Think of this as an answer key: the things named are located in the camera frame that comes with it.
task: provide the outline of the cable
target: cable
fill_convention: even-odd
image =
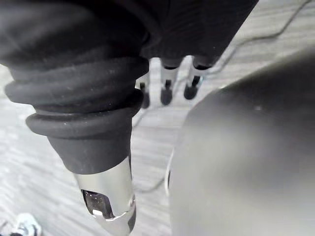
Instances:
[[[246,39],[242,42],[240,42],[239,44],[237,44],[233,51],[229,54],[229,56],[227,57],[227,59],[223,62],[222,66],[219,67],[217,70],[214,71],[210,71],[207,75],[213,75],[213,74],[218,74],[221,71],[224,70],[224,68],[227,66],[227,64],[231,61],[231,59],[233,58],[233,56],[236,54],[236,52],[242,48],[244,45],[246,45],[247,43],[250,42],[255,42],[255,41],[260,41],[260,40],[268,40],[268,39],[275,39],[278,38],[280,35],[282,35],[285,30],[289,27],[289,25],[292,23],[292,21],[296,18],[296,16],[299,14],[299,12],[310,2],[312,2],[313,0],[306,0],[305,2],[303,2],[296,10],[295,12],[290,16],[290,18],[287,20],[287,22],[285,23],[285,25],[281,28],[280,31],[269,34],[269,35],[263,35],[263,36],[256,36],[256,37],[252,37],[249,39]],[[185,81],[184,79],[181,79],[177,82],[177,84],[174,86],[174,96],[177,94],[180,84]],[[160,108],[162,106],[156,106],[153,107],[153,109],[150,110],[146,110],[142,116],[139,118],[139,120],[137,121],[137,123],[134,125],[134,128],[137,127],[140,123],[140,121],[142,120],[142,118],[148,113],[148,111],[152,111],[155,110],[157,108]],[[138,193],[151,193],[155,190],[157,190],[160,186],[162,186],[163,182],[165,181],[165,177],[161,178],[153,187],[149,188],[149,189],[141,189],[141,188],[137,188],[135,187],[135,191]]]
[[[233,56],[235,55],[235,53],[244,45],[250,43],[250,42],[254,42],[254,41],[260,41],[260,40],[268,40],[268,39],[275,39],[278,38],[281,34],[283,34],[285,32],[285,30],[289,27],[289,25],[292,23],[292,21],[296,18],[296,16],[299,14],[299,12],[310,2],[312,2],[313,0],[306,0],[304,3],[302,3],[296,10],[295,12],[291,15],[291,17],[288,19],[288,21],[285,23],[285,25],[281,28],[280,31],[269,34],[269,35],[263,35],[263,36],[256,36],[256,37],[252,37],[249,39],[246,39],[242,42],[240,42],[239,44],[237,44],[233,51],[229,54],[229,56],[227,57],[227,59],[223,62],[222,66],[219,67],[217,70],[214,71],[210,71],[207,75],[213,75],[213,74],[218,74],[221,71],[224,70],[224,68],[226,67],[226,65],[231,61],[231,59],[233,58]]]

